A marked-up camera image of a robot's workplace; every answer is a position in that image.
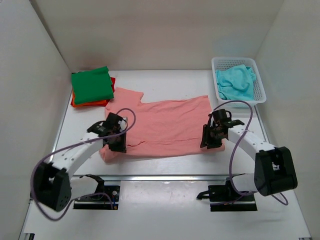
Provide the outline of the pink t shirt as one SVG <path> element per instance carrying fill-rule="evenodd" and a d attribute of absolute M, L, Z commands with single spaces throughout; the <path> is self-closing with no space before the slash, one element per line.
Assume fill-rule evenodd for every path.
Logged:
<path fill-rule="evenodd" d="M 117 87 L 105 114 L 116 113 L 128 118 L 133 127 L 126 133 L 128 157 L 165 158 L 225 150 L 201 148 L 203 126 L 211 112 L 210 100 L 201 95 L 184 100 L 143 103 L 143 92 Z"/>

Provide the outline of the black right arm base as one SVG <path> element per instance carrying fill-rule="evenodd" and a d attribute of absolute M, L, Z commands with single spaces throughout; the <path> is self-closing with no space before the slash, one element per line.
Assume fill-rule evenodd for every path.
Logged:
<path fill-rule="evenodd" d="M 233 189 L 229 180 L 224 184 L 208 185 L 197 200 L 209 200 L 211 212 L 255 212 L 258 210 L 254 195 L 241 195 Z"/>

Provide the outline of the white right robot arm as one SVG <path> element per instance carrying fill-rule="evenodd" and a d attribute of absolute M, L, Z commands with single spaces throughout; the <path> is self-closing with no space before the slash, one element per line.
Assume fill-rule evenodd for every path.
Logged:
<path fill-rule="evenodd" d="M 208 122 L 203 125 L 200 147 L 216 149 L 222 146 L 223 140 L 235 144 L 231 161 L 237 148 L 254 161 L 253 173 L 229 174 L 224 187 L 224 195 L 229 200 L 236 200 L 243 194 L 270 196 L 297 188 L 291 151 L 285 146 L 276 147 L 265 142 L 249 130 L 248 124 L 239 119 L 233 120 L 230 111 L 219 109 L 210 113 Z"/>

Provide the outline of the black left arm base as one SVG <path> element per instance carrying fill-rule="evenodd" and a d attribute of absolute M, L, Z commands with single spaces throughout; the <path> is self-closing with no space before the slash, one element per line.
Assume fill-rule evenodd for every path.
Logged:
<path fill-rule="evenodd" d="M 120 183 L 108 182 L 100 176 L 86 174 L 72 181 L 73 209 L 75 210 L 118 210 Z"/>

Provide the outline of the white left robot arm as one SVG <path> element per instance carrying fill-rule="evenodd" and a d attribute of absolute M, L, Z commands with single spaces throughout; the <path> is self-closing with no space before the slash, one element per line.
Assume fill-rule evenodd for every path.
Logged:
<path fill-rule="evenodd" d="M 67 210 L 72 201 L 81 198 L 106 198 L 104 180 L 87 173 L 75 177 L 75 172 L 103 147 L 113 152 L 126 152 L 127 131 L 131 129 L 126 117 L 109 113 L 105 120 L 90 126 L 79 142 L 52 153 L 50 161 L 41 160 L 30 179 L 31 197 L 37 206 L 44 205 L 56 212 Z"/>

